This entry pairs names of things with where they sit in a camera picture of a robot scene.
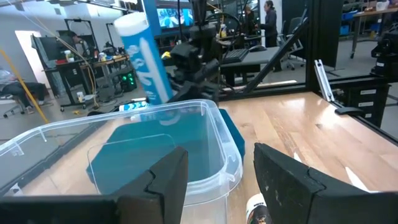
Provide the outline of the wooden workbench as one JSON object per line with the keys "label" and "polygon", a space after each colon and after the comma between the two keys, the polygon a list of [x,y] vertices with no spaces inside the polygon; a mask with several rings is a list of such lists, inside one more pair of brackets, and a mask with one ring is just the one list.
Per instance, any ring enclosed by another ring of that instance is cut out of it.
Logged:
{"label": "wooden workbench", "polygon": [[358,43],[359,30],[361,19],[369,16],[380,16],[381,22],[384,22],[386,14],[398,12],[398,7],[392,7],[381,11],[367,11],[367,12],[359,12],[353,16],[354,22],[354,32],[353,32],[353,43],[351,48],[351,53],[349,55],[350,59],[354,58],[356,47]]}

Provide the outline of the orange Gorilla sealant tube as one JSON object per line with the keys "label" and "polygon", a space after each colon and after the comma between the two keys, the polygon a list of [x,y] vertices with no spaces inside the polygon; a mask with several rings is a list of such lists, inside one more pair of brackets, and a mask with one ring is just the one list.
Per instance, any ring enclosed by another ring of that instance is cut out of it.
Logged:
{"label": "orange Gorilla sealant tube", "polygon": [[253,195],[246,203],[246,224],[273,224],[261,193]]}

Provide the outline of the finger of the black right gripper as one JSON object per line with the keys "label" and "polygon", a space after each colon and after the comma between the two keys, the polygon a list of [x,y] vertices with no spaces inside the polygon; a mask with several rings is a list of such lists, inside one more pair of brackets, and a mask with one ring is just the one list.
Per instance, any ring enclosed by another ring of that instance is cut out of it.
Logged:
{"label": "finger of the black right gripper", "polygon": [[177,86],[177,93],[171,97],[171,99],[169,99],[168,103],[200,98],[201,91],[199,86],[197,86],[195,83],[184,83],[182,86]]}

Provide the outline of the silver aluminium bar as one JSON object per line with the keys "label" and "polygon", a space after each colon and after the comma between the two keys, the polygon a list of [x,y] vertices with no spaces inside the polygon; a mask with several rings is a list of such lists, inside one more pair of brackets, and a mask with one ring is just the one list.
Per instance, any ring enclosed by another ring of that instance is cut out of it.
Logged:
{"label": "silver aluminium bar", "polygon": [[[335,98],[330,83],[328,81],[328,78],[326,76],[326,71],[324,69],[323,62],[321,60],[315,60],[314,69],[323,99],[326,100],[327,102],[333,103],[335,101]],[[355,107],[337,108],[335,110],[335,113],[337,115],[350,115],[350,116],[362,116],[365,114],[363,110]]]}

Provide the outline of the black keyboard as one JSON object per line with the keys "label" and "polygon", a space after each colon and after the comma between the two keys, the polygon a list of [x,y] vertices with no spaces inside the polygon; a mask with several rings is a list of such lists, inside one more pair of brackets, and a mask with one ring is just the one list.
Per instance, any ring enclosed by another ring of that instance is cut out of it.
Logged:
{"label": "black keyboard", "polygon": [[248,49],[230,50],[223,55],[223,64],[242,62],[248,53]]}

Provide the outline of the dark desk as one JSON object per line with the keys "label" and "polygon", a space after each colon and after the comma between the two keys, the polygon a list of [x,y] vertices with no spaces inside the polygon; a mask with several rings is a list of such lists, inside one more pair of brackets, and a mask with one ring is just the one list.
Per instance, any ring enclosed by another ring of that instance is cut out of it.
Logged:
{"label": "dark desk", "polygon": [[235,86],[235,78],[242,78],[238,85],[247,84],[255,77],[255,73],[261,71],[261,64],[267,64],[277,53],[279,47],[271,47],[264,51],[249,52],[241,62],[227,63],[221,66],[221,74],[225,77],[225,82],[230,86]]}

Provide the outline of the yellow pole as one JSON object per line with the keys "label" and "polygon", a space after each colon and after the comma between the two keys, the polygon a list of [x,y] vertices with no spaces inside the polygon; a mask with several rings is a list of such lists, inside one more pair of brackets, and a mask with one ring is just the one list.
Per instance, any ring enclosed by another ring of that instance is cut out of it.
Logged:
{"label": "yellow pole", "polygon": [[35,98],[33,97],[32,93],[30,92],[28,87],[26,86],[24,80],[22,79],[20,73],[18,72],[18,70],[16,69],[14,64],[12,63],[11,59],[8,57],[8,55],[5,53],[5,51],[3,51],[3,49],[0,49],[0,54],[4,57],[5,61],[10,66],[10,69],[12,70],[14,75],[17,77],[19,83],[22,85],[22,87],[25,90],[27,96],[29,97],[29,99],[31,100],[33,105],[35,106],[36,110],[38,111],[39,115],[41,116],[41,118],[43,119],[45,124],[48,124],[49,121],[48,121],[47,117],[44,115],[44,113],[43,113],[42,109],[40,108],[38,102],[36,102]]}

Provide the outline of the blue plastic tray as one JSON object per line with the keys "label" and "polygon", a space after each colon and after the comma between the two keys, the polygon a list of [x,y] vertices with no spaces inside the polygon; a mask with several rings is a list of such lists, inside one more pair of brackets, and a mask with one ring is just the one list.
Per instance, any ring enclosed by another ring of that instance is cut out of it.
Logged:
{"label": "blue plastic tray", "polygon": [[232,140],[241,156],[245,155],[244,139],[226,110],[220,110],[230,134],[215,131],[219,121],[199,107],[139,114],[127,124],[118,126],[100,147],[89,150],[86,173],[102,194],[110,194],[132,181],[159,159],[182,147],[188,152],[188,183],[201,184],[223,167],[235,167],[226,147],[218,140]]}

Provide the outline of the computer with green lights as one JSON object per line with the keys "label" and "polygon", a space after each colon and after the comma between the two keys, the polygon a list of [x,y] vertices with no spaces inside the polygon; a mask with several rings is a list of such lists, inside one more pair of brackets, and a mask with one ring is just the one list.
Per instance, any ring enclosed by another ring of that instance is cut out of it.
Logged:
{"label": "computer with green lights", "polygon": [[120,85],[123,92],[130,92],[137,88],[133,71],[122,73],[120,75],[120,78],[121,78]]}

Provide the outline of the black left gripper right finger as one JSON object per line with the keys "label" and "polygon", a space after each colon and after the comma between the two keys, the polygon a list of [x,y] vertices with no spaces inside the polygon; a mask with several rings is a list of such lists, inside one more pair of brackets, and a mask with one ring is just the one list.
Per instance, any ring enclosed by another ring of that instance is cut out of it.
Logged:
{"label": "black left gripper right finger", "polygon": [[254,168],[274,224],[367,224],[366,192],[263,143]]}

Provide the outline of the black workbench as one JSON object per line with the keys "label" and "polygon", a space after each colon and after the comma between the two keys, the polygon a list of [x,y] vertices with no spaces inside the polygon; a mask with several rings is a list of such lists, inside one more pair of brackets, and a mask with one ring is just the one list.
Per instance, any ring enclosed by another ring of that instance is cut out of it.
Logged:
{"label": "black workbench", "polygon": [[96,90],[97,84],[96,84],[94,68],[101,67],[103,69],[104,77],[107,78],[109,72],[105,72],[104,70],[107,65],[111,65],[116,62],[126,62],[127,60],[128,57],[125,55],[117,56],[116,58],[112,58],[111,60],[105,60],[103,62],[88,63],[85,62],[84,60],[76,60],[74,62],[65,62],[65,63],[56,64],[55,68],[49,68],[44,70],[45,73],[58,72],[60,74],[60,78],[62,80],[63,86],[70,101],[69,104],[60,105],[60,111],[64,112],[66,107],[71,107],[71,106],[82,106],[83,109],[85,109],[87,106],[85,100],[83,100],[82,102],[75,101],[75,98],[70,90],[69,83],[67,81],[67,76],[69,75],[76,76],[81,82],[86,95],[92,96],[93,97],[92,100],[95,100],[97,96],[97,90]]}

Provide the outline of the blue white silicone tube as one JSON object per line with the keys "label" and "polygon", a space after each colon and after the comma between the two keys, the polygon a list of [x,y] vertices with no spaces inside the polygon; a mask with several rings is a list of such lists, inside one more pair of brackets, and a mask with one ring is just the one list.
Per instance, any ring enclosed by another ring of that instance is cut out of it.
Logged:
{"label": "blue white silicone tube", "polygon": [[116,19],[114,26],[149,102],[153,105],[168,102],[173,92],[146,14],[127,14]]}
{"label": "blue white silicone tube", "polygon": [[119,111],[135,110],[139,108],[145,108],[148,106],[149,104],[147,102],[147,98],[135,98],[128,103],[119,105]]}

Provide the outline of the large display screen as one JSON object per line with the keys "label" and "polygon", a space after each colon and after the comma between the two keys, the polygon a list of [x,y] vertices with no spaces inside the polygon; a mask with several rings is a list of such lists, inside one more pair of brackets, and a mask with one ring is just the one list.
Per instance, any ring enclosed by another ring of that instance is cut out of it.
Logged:
{"label": "large display screen", "polygon": [[189,27],[194,23],[193,12],[187,8],[179,11],[177,8],[159,8],[157,9],[157,15],[162,29],[174,29],[178,28],[179,25]]}

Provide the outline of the person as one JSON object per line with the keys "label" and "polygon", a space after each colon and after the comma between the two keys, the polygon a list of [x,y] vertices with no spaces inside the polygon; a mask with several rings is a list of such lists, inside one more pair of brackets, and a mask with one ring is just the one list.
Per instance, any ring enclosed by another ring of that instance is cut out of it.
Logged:
{"label": "person", "polygon": [[254,20],[254,12],[249,5],[245,5],[245,32],[247,35],[254,35],[256,33],[256,26]]}
{"label": "person", "polygon": [[[46,86],[43,83],[25,82],[27,89],[37,97],[37,104],[43,106],[45,102]],[[0,92],[16,96],[24,105],[28,113],[33,113],[32,105],[26,96],[25,89],[18,78],[11,72],[0,67]]]}
{"label": "person", "polygon": [[267,0],[265,2],[264,10],[266,13],[265,23],[260,24],[260,29],[265,32],[265,46],[267,48],[277,47],[277,13],[272,0]]}
{"label": "person", "polygon": [[67,35],[73,40],[76,50],[84,57],[90,56],[90,46],[80,36],[76,35],[73,31],[68,31]]}

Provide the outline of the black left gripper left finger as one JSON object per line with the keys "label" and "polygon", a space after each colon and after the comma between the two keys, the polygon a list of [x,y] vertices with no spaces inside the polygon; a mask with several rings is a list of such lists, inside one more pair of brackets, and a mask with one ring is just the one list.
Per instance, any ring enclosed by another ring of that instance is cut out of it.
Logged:
{"label": "black left gripper left finger", "polygon": [[116,191],[118,224],[180,224],[188,183],[188,152],[176,147]]}

